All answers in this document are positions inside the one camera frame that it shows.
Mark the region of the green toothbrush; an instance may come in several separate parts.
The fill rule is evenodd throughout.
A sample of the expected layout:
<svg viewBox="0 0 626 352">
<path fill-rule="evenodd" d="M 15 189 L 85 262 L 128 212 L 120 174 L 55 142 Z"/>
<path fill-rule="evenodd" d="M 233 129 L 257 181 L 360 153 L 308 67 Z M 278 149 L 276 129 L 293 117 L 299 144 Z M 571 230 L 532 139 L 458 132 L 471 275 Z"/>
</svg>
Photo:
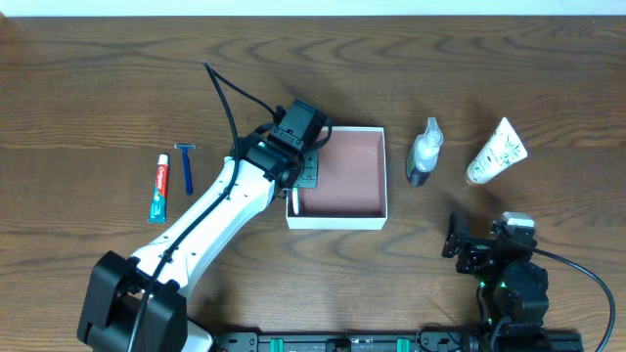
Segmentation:
<svg viewBox="0 0 626 352">
<path fill-rule="evenodd" d="M 299 215 L 299 192 L 298 192 L 298 188 L 293 188 L 291 190 L 291 203 L 292 203 L 293 214 L 295 216 Z"/>
</svg>

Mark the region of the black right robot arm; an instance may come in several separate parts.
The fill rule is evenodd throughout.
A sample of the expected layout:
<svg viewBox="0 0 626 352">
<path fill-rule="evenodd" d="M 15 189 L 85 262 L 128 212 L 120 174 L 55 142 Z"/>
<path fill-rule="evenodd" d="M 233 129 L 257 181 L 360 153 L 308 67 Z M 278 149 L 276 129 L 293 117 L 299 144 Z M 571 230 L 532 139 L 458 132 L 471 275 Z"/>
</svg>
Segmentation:
<svg viewBox="0 0 626 352">
<path fill-rule="evenodd" d="M 525 213 L 505 212 L 488 238 L 472 236 L 461 213 L 450 215 L 442 255 L 457 257 L 457 272 L 478 280 L 478 328 L 463 335 L 463 351 L 553 349 L 542 329 L 549 281 L 547 271 L 531 262 L 534 234 L 535 223 Z"/>
</svg>

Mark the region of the Colgate toothpaste tube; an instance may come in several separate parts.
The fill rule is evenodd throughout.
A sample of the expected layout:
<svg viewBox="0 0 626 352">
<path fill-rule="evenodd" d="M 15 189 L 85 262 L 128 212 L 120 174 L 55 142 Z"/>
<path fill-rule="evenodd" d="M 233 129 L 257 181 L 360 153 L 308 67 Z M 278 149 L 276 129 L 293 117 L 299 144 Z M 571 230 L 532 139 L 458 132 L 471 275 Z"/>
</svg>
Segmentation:
<svg viewBox="0 0 626 352">
<path fill-rule="evenodd" d="M 149 223 L 166 222 L 166 205 L 169 176 L 169 155 L 161 154 L 158 157 L 156 180 L 152 196 L 151 208 L 148 217 Z"/>
</svg>

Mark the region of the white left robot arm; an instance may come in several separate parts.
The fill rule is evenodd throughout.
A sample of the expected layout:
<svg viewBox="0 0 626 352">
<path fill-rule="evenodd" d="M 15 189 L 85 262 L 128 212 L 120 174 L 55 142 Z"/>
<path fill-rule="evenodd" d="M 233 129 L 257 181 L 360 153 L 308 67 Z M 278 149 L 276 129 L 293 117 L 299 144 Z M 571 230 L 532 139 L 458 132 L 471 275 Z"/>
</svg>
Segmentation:
<svg viewBox="0 0 626 352">
<path fill-rule="evenodd" d="M 187 301 L 219 252 L 302 174 L 333 121 L 300 100 L 238 138 L 212 186 L 169 229 L 124 258 L 94 266 L 77 338 L 95 351 L 208 351 L 214 338 L 192 322 Z"/>
</svg>

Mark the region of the blue disposable razor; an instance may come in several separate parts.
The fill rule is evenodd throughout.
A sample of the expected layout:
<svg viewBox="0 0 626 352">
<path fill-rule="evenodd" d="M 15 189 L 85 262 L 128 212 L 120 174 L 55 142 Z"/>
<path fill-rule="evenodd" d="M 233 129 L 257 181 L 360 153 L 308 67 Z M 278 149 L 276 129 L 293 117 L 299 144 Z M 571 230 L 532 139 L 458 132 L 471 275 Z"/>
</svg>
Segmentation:
<svg viewBox="0 0 626 352">
<path fill-rule="evenodd" d="M 194 144 L 182 144 L 177 143 L 174 148 L 181 151 L 182 154 L 182 166 L 185 180 L 185 190 L 188 196 L 191 196 L 194 192 L 193 176 L 191 163 L 189 159 L 189 150 L 194 150 L 197 146 Z"/>
</svg>

